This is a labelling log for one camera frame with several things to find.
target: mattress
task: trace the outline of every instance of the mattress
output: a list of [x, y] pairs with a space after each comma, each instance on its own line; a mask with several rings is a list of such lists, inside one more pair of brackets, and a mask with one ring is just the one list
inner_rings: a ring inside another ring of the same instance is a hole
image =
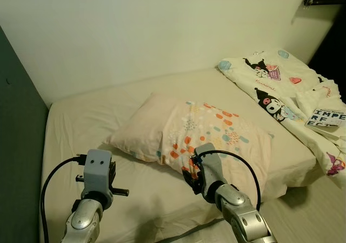
[[[322, 175], [311, 151], [216, 69], [162, 76], [66, 98], [54, 103], [49, 112], [43, 181], [61, 161], [99, 148], [110, 150], [116, 161], [113, 186], [130, 190], [127, 198], [115, 196], [104, 212], [98, 242], [156, 242], [222, 217], [214, 205], [194, 195], [170, 167], [136, 160], [102, 143], [152, 92], [211, 103], [267, 130], [273, 140], [264, 201], [285, 194], [287, 187], [308, 185]], [[83, 168], [72, 163], [59, 170], [49, 184], [45, 205], [51, 242], [59, 242], [64, 234], [72, 204], [83, 189], [75, 177], [82, 173]]]

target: pillowcase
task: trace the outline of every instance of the pillowcase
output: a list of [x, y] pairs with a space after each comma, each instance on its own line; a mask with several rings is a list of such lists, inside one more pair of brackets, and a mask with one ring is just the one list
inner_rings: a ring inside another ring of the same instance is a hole
[[[268, 176], [271, 137], [234, 111], [207, 103], [181, 101], [152, 94], [128, 123], [110, 135], [106, 143], [147, 162], [169, 165], [182, 173], [199, 171], [190, 156], [194, 149], [211, 142], [216, 149], [235, 153], [252, 166], [261, 191]], [[223, 175], [247, 193], [256, 204], [256, 187], [247, 167], [232, 156], [220, 154]]]

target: bed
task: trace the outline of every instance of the bed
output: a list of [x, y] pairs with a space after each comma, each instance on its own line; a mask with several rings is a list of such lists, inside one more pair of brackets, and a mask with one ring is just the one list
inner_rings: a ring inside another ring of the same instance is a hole
[[[104, 212], [98, 242], [157, 242], [222, 217], [215, 206], [194, 195], [170, 167], [136, 160], [103, 144], [152, 92], [236, 108], [270, 131], [272, 159], [263, 201], [284, 195], [287, 187], [306, 186], [322, 175], [312, 152], [217, 69], [156, 77], [66, 98], [55, 102], [49, 112], [42, 179], [61, 161], [99, 148], [110, 150], [117, 163], [113, 186], [130, 190], [128, 198], [116, 196]], [[71, 164], [59, 170], [49, 184], [45, 202], [51, 242], [59, 242], [63, 236], [72, 204], [83, 189], [83, 184], [75, 182], [82, 171]]]

